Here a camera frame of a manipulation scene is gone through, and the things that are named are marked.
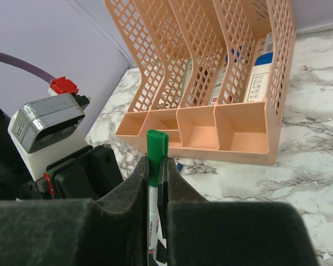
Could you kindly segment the blue pen cap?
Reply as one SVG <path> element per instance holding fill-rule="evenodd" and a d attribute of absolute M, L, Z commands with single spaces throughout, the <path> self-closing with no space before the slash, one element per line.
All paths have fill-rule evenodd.
<path fill-rule="evenodd" d="M 184 168 L 184 165 L 183 164 L 181 164 L 181 163 L 177 163 L 177 168 L 178 168 L 178 171 L 180 172 L 180 173 L 182 173 L 182 170 L 183 170 L 183 168 Z"/>

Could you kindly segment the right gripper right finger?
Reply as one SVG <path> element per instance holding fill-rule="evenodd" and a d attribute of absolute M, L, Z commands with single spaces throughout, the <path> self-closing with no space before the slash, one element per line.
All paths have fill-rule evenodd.
<path fill-rule="evenodd" d="M 210 202 L 167 157 L 160 167 L 169 265 L 318 265 L 298 211 L 284 202 Z"/>

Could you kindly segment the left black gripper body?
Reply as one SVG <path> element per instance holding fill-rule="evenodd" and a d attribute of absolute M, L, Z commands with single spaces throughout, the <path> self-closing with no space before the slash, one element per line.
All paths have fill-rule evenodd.
<path fill-rule="evenodd" d="M 0 200 L 99 199 L 123 182 L 109 145 L 86 146 L 46 167 L 34 181 L 8 133 L 0 109 Z"/>

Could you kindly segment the green pen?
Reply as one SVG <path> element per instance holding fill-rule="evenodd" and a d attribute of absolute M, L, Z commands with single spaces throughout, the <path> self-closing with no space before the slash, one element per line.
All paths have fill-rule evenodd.
<path fill-rule="evenodd" d="M 149 240 L 148 251 L 153 259 L 157 258 L 159 211 L 158 211 L 158 188 L 149 187 Z"/>

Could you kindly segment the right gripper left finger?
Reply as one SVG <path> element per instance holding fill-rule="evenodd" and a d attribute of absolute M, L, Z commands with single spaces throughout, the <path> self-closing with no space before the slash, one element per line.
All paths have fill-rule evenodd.
<path fill-rule="evenodd" d="M 148 168 L 96 201 L 0 201 L 0 265 L 147 265 Z"/>

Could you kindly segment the green pen cap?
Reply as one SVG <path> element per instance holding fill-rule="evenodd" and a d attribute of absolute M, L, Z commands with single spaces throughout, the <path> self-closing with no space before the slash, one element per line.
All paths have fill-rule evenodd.
<path fill-rule="evenodd" d="M 147 155 L 149 160 L 149 184 L 158 187 L 159 170 L 163 158 L 168 156 L 169 136 L 162 131 L 147 131 Z"/>

